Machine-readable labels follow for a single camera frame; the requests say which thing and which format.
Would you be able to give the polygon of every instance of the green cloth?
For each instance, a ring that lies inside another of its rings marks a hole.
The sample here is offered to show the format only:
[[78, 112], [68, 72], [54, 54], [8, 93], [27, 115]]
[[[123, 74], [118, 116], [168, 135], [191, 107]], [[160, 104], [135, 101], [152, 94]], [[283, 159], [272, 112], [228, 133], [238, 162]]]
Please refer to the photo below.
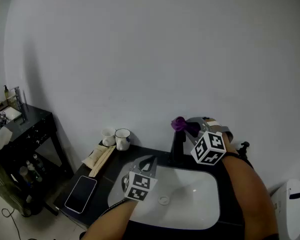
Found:
[[0, 196], [14, 209], [24, 216], [30, 216], [31, 210], [25, 201], [25, 195], [21, 189], [9, 177], [0, 164]]

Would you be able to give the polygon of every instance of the sink drain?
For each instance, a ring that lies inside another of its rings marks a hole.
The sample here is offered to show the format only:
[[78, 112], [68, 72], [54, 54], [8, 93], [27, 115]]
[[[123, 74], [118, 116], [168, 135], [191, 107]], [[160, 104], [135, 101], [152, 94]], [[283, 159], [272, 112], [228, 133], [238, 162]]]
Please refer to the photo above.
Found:
[[161, 195], [158, 197], [158, 202], [162, 206], [166, 206], [170, 202], [170, 198], [166, 195]]

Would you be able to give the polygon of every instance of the white mug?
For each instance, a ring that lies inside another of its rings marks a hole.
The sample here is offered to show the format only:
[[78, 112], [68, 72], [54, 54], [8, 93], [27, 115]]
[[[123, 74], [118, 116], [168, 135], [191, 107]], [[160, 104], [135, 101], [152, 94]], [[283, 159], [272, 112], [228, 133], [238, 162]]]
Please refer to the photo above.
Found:
[[130, 134], [128, 129], [119, 129], [115, 131], [116, 149], [119, 151], [128, 150], [130, 147]]
[[101, 131], [101, 135], [103, 136], [102, 144], [106, 147], [110, 147], [116, 144], [115, 134], [116, 130], [113, 128], [103, 129]]

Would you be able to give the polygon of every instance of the white sink basin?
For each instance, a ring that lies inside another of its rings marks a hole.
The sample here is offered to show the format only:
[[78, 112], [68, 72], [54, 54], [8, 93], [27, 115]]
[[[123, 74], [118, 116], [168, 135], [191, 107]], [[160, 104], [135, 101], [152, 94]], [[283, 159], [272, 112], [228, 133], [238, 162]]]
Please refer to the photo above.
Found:
[[[123, 199], [121, 180], [131, 164], [126, 164], [116, 179], [108, 196], [109, 206]], [[158, 182], [145, 201], [137, 204], [131, 221], [185, 230], [208, 229], [218, 221], [218, 186], [211, 174], [158, 165], [155, 177]]]
[[18, 118], [18, 117], [21, 116], [21, 112], [18, 111], [18, 110], [16, 110], [16, 109], [14, 109], [11, 106], [6, 107], [2, 111], [5, 112], [6, 118], [8, 118], [9, 120], [14, 120], [14, 119], [16, 119], [16, 118]]

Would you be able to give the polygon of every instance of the white floor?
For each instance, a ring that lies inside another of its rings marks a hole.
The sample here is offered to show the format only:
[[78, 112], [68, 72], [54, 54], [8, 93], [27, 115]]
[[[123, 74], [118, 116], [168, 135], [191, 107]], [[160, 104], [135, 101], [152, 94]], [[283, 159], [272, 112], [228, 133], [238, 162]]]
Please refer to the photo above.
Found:
[[[17, 229], [12, 219], [2, 215], [1, 210], [9, 206], [0, 197], [0, 240], [19, 240]], [[48, 210], [43, 210], [38, 214], [28, 218], [23, 217], [17, 210], [13, 213], [14, 221], [19, 228], [22, 240], [78, 240], [79, 235], [85, 231], [80, 226], [72, 222], [61, 212], [54, 216]]]

